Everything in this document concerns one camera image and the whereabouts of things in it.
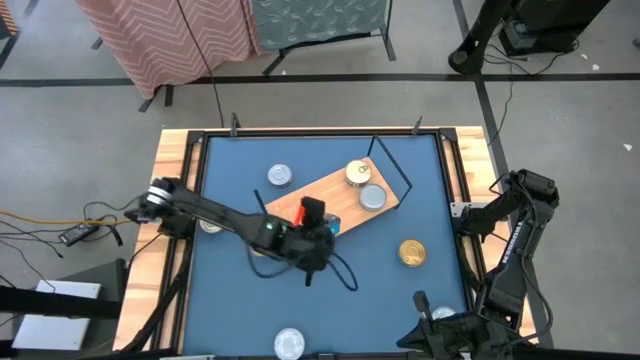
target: striped fabric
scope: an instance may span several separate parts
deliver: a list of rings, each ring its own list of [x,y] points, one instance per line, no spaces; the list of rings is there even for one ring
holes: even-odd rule
[[[176,0],[76,0],[142,97],[207,74]],[[180,0],[209,66],[258,52],[248,0]]]
[[[7,6],[5,0],[0,0],[0,18],[2,18],[4,27],[9,32],[9,35],[14,36],[18,33],[18,25],[16,25],[16,22],[13,21],[13,17],[11,17],[9,7]]]

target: can lid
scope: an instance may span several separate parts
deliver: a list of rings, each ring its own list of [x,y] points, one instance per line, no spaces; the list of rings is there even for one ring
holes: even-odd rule
[[[283,329],[276,335],[273,349],[280,360],[297,360],[304,353],[304,337],[296,329]]]
[[[360,205],[369,211],[378,211],[387,202],[387,192],[380,185],[369,184],[360,190]]]
[[[202,228],[202,230],[204,230],[205,232],[208,232],[210,234],[213,233],[217,233],[218,231],[222,230],[222,228],[218,225],[213,225],[211,223],[208,223],[202,219],[200,219],[198,221],[198,223],[200,224],[200,227]]]
[[[446,318],[455,314],[456,314],[456,311],[448,306],[439,306],[431,312],[431,316],[433,317],[434,320]]]
[[[361,185],[371,179],[371,166],[362,160],[353,160],[345,168],[347,181],[352,184]]]
[[[409,239],[400,244],[398,255],[406,265],[420,266],[427,259],[427,249],[418,240]]]
[[[276,164],[267,173],[269,182],[275,186],[285,186],[291,183],[293,174],[291,169],[284,164]]]

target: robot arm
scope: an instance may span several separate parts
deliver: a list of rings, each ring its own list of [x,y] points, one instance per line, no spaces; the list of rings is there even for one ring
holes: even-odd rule
[[[427,295],[416,292],[414,303],[421,319],[400,339],[399,347],[424,351],[434,359],[460,359],[470,348],[472,358],[495,359],[512,345],[526,343],[518,334],[526,296],[525,260],[535,252],[542,231],[558,206],[558,191],[552,180],[527,170],[511,172],[509,189],[482,209],[465,209],[458,233],[493,232],[495,223],[519,211],[516,227],[498,265],[486,274],[472,311],[434,320]]]
[[[140,198],[139,208],[125,216],[137,223],[160,218],[160,231],[188,238],[195,218],[237,233],[248,247],[278,261],[284,261],[307,274],[311,284],[313,272],[322,271],[334,252],[335,238],[324,226],[324,202],[302,199],[305,215],[302,225],[269,214],[245,214],[185,189],[178,179],[153,181]]]

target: silver can lid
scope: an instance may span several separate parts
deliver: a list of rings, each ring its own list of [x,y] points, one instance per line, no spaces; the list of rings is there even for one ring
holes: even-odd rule
[[[215,234],[218,231],[222,230],[222,228],[218,225],[213,225],[211,223],[208,223],[202,219],[200,219],[198,221],[198,223],[200,224],[200,227],[202,228],[202,230],[204,230],[205,232],[208,232],[209,234]]]
[[[283,329],[276,335],[273,349],[280,360],[297,360],[304,353],[304,337],[296,329]]]
[[[360,205],[368,211],[378,211],[387,202],[387,192],[380,185],[369,184],[360,190]]]
[[[456,314],[456,311],[453,310],[452,308],[448,306],[440,306],[435,310],[433,310],[433,312],[431,313],[431,316],[433,317],[434,320],[438,320],[438,319],[446,318],[455,314]]]
[[[293,180],[293,173],[287,165],[275,164],[271,169],[269,169],[267,177],[269,178],[271,185],[285,187],[291,184],[291,181]]]

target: teal patterned fabric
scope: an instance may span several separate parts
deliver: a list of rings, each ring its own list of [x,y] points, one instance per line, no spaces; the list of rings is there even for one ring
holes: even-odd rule
[[[386,0],[251,0],[260,47],[368,33],[384,23]]]

